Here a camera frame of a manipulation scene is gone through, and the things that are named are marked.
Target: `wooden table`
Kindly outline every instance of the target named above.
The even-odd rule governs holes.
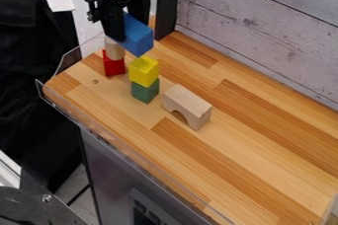
[[[101,53],[44,94],[218,223],[214,209],[237,224],[319,223],[338,192],[337,112],[179,33],[147,55],[160,61],[161,94],[180,83],[213,104],[200,131],[163,110],[161,96],[132,98],[127,75],[105,77]]]

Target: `red block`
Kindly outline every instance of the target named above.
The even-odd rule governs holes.
[[[106,50],[103,49],[103,61],[104,61],[106,76],[114,76],[114,75],[126,73],[126,66],[125,66],[124,58],[121,60],[112,60],[107,56]]]

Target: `white wooden wall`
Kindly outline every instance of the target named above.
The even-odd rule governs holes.
[[[338,110],[338,0],[179,0],[177,23]]]

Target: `black cloth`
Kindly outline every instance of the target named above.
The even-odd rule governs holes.
[[[51,184],[62,168],[72,170],[66,162],[80,162],[79,135],[40,99],[35,80],[50,79],[61,56],[77,46],[70,20],[71,13],[53,14],[45,0],[0,0],[0,149]]]

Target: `gray metal frame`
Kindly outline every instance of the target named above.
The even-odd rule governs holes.
[[[182,224],[212,224],[147,176],[104,140],[81,129],[86,168],[102,225],[132,225],[131,192],[136,188]]]

